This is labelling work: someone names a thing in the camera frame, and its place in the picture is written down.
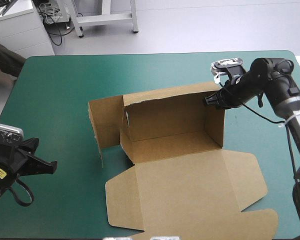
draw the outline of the green table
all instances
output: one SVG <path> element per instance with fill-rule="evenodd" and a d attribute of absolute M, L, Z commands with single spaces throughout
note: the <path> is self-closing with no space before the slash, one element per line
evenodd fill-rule
<path fill-rule="evenodd" d="M 22 128 L 26 138 L 38 137 L 36 155 L 58 161 L 58 170 L 54 175 L 23 177 L 36 196 L 32 206 L 18 206 L 10 193 L 0 199 L 0 238 L 101 238 L 136 233 L 107 222 L 104 184 L 132 164 L 116 146 L 104 151 L 105 166 L 101 167 L 88 101 L 211 81 L 211 62 L 237 56 L 245 61 L 246 69 L 259 57 L 291 59 L 296 63 L 293 77 L 300 87 L 300 67 L 289 51 L 28 59 L 0 123 Z M 258 109 L 257 100 L 250 101 L 249 106 Z M 258 111 L 277 119 L 267 100 Z M 255 154 L 269 188 L 267 196 L 246 211 L 273 208 L 280 216 L 276 238 L 299 235 L 285 130 L 243 107 L 226 112 L 225 126 L 224 148 Z"/>

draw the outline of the white cable tie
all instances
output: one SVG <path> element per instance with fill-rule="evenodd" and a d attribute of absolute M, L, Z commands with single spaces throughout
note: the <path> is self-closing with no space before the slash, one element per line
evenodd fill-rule
<path fill-rule="evenodd" d="M 300 111 L 298 111 L 297 113 L 295 113 L 292 116 L 290 116 L 284 123 L 280 123 L 279 124 L 279 128 L 285 127 L 285 125 L 288 124 L 290 120 L 292 120 L 293 118 L 295 118 L 296 116 L 299 116 L 299 115 L 300 115 Z"/>

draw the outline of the white cabinet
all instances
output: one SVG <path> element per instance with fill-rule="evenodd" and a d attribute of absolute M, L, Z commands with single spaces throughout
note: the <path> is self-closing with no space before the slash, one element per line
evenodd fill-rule
<path fill-rule="evenodd" d="M 31 0 L 18 0 L 0 16 L 0 44 L 25 58 L 54 55 L 49 36 Z"/>

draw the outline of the gray floor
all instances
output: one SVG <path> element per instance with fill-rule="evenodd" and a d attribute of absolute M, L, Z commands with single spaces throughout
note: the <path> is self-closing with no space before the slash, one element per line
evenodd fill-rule
<path fill-rule="evenodd" d="M 99 0 L 75 0 L 79 12 L 94 15 Z M 300 55 L 300 0 L 136 0 L 140 32 L 131 24 L 84 28 L 53 46 L 56 55 L 148 54 L 290 50 Z M 112 0 L 112 13 L 130 9 Z M 12 89 L 0 74 L 0 113 Z"/>

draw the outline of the cardboard box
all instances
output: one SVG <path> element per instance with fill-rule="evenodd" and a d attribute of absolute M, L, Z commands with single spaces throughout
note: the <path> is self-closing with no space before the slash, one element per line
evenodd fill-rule
<path fill-rule="evenodd" d="M 121 144 L 134 166 L 106 184 L 112 226 L 144 230 L 135 240 L 271 240 L 272 209 L 241 212 L 267 194 L 256 158 L 223 150 L 225 111 L 202 100 L 212 82 L 89 102 L 100 153 Z"/>

